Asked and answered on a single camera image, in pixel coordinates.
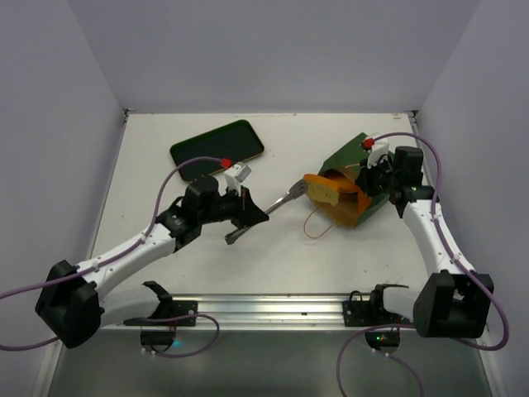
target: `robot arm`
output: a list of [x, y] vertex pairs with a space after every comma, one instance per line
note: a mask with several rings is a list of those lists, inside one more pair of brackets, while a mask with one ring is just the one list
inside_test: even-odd
[[439, 202], [432, 216], [434, 189], [422, 184], [422, 150], [399, 146], [391, 156], [387, 140], [369, 138], [364, 148], [369, 157], [360, 163], [356, 184], [368, 196], [389, 195], [389, 201], [417, 241], [429, 276], [421, 291], [402, 285], [378, 286], [371, 294], [371, 306], [409, 319], [423, 337], [480, 337], [490, 300], [453, 263], [436, 230], [434, 217], [462, 266], [491, 292], [493, 282], [488, 275], [475, 273], [463, 256], [446, 225]]
[[228, 189], [223, 195], [212, 176], [198, 179], [129, 241], [76, 266], [67, 261], [54, 265], [48, 281], [82, 276], [44, 288], [36, 304], [38, 315], [66, 347], [76, 347], [104, 325], [165, 311], [167, 293], [154, 282], [123, 293], [112, 290], [150, 263], [187, 246], [200, 236], [204, 224], [230, 220], [244, 228], [268, 221], [269, 216], [253, 203], [250, 191], [240, 185], [249, 172], [242, 164], [227, 170]]

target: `gray wall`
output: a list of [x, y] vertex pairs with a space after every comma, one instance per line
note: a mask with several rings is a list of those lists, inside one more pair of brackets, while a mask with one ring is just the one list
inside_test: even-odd
[[[89, 249], [122, 112], [65, 1], [0, 5], [0, 291]], [[38, 292], [0, 303], [1, 343], [50, 335]], [[31, 393], [42, 349], [0, 352], [0, 394]]]
[[419, 108], [479, 0], [69, 0], [142, 112]]
[[512, 396], [529, 395], [528, 15], [527, 0], [483, 0], [419, 112], [421, 134], [444, 160], [449, 224], [476, 269], [492, 275], [510, 320], [511, 341], [494, 355]]

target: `white table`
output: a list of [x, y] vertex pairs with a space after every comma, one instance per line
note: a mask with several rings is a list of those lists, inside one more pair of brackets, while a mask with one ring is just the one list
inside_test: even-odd
[[[132, 114], [93, 253], [107, 251], [148, 224], [160, 184], [174, 168], [169, 155], [174, 143], [242, 118], [265, 145], [264, 154], [249, 162], [253, 172], [245, 181], [262, 208], [304, 174], [318, 172], [329, 155], [360, 132], [412, 132], [405, 114]], [[391, 148], [415, 146], [406, 137], [390, 142]], [[160, 210], [185, 187], [175, 176]], [[370, 291], [380, 283], [421, 288], [426, 282], [416, 242], [391, 204], [357, 229], [334, 227], [319, 240], [303, 234], [312, 209], [306, 197], [290, 203], [233, 246], [223, 238], [233, 229], [230, 223], [206, 225], [192, 244], [117, 289], [156, 280], [174, 294], [325, 294]], [[327, 225], [326, 218], [315, 216], [308, 229], [316, 234]]]

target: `silver utensil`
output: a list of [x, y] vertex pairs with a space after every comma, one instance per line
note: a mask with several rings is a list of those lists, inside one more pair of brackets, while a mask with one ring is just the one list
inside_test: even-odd
[[[279, 198], [275, 203], [270, 205], [264, 212], [270, 215], [273, 211], [278, 209], [279, 207], [283, 206], [284, 204], [288, 203], [289, 201], [295, 200], [301, 196], [303, 196], [307, 192], [307, 182], [305, 182], [303, 179], [300, 179], [298, 182], [292, 185], [292, 187], [288, 190], [288, 192], [281, 198]], [[224, 240], [230, 246], [234, 242], [237, 241], [237, 239], [248, 232], [251, 229], [251, 227], [246, 227], [244, 229], [237, 229], [234, 230], [231, 233], [228, 233], [224, 236]]]

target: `gray floor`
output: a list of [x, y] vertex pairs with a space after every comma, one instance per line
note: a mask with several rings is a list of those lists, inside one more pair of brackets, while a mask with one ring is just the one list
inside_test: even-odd
[[[336, 356], [350, 331], [224, 332], [208, 352], [151, 360], [140, 354], [136, 331], [100, 331], [81, 347], [64, 349], [50, 397], [84, 396], [338, 396]], [[191, 350], [210, 332], [180, 332]], [[451, 340], [407, 333], [397, 353], [420, 374], [428, 397], [490, 396], [475, 350]], [[399, 364], [352, 342], [342, 377], [349, 396], [419, 396], [417, 382]]]

